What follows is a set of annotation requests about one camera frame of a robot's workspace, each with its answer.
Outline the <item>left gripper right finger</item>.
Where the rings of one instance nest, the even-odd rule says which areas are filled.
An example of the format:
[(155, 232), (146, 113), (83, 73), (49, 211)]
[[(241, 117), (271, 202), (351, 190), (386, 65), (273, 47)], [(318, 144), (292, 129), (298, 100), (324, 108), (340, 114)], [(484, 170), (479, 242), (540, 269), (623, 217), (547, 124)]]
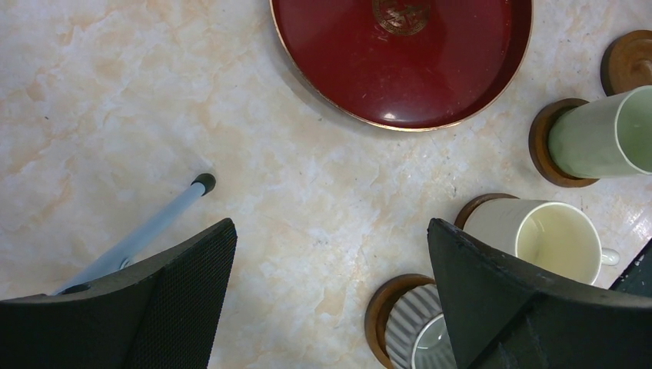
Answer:
[(440, 218), (427, 242), (460, 368), (649, 368), (651, 300), (573, 281)]

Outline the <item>striped white grey cup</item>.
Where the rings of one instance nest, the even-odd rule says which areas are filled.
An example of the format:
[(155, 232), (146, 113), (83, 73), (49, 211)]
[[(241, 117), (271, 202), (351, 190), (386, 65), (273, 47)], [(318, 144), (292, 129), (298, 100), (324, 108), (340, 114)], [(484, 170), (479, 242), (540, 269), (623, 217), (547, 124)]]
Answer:
[(394, 368), (456, 368), (441, 299), (435, 284), (399, 297), (385, 330), (386, 351)]

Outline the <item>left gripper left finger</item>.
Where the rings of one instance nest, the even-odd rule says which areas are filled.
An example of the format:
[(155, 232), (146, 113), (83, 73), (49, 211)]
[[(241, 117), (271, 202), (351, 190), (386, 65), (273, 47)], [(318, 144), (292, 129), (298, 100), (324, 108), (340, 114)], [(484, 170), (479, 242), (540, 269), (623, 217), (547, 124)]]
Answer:
[(3, 368), (205, 368), (235, 258), (223, 219), (60, 294), (1, 302)]

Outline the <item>brown wooden coaster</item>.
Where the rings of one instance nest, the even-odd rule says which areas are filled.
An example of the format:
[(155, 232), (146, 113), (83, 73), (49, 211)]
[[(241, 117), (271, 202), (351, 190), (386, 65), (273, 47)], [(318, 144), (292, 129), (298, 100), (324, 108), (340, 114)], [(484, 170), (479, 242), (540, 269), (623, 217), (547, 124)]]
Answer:
[(610, 43), (600, 64), (606, 96), (651, 85), (651, 30), (636, 30)]
[(496, 199), (502, 199), (502, 198), (516, 198), (516, 196), (513, 196), (511, 194), (505, 194), (505, 193), (487, 193), (483, 195), (479, 195), (476, 198), (470, 200), (458, 213), (454, 225), (457, 228), (464, 229), (464, 225), (466, 224), (468, 218), (472, 215), (472, 213), (483, 203), (496, 200)]
[(436, 284), (422, 274), (403, 274), (382, 284), (372, 295), (364, 316), (364, 332), (371, 352), (385, 368), (393, 365), (386, 349), (385, 331), (389, 315), (398, 299), (411, 289)]
[(562, 188), (585, 188), (598, 182), (594, 178), (578, 178), (562, 171), (551, 157), (548, 138), (557, 120), (569, 111), (587, 104), (580, 98), (565, 98), (544, 106), (532, 121), (528, 147), (534, 167), (551, 184)]

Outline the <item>light green cup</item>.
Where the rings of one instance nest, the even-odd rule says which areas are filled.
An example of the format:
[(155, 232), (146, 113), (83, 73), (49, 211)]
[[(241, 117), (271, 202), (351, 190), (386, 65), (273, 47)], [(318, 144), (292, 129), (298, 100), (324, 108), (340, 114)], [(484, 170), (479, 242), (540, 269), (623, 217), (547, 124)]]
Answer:
[(576, 178), (651, 174), (651, 87), (602, 98), (564, 113), (548, 147), (554, 163)]

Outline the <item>cream yellow mug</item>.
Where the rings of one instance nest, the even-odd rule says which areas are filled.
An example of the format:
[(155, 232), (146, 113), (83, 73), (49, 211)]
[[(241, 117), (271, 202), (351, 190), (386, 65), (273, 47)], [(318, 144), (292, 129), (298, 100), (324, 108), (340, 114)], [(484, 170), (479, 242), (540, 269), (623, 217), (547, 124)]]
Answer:
[(551, 273), (593, 285), (604, 265), (620, 262), (603, 248), (593, 222), (559, 201), (502, 198), (480, 205), (464, 232), (485, 244)]

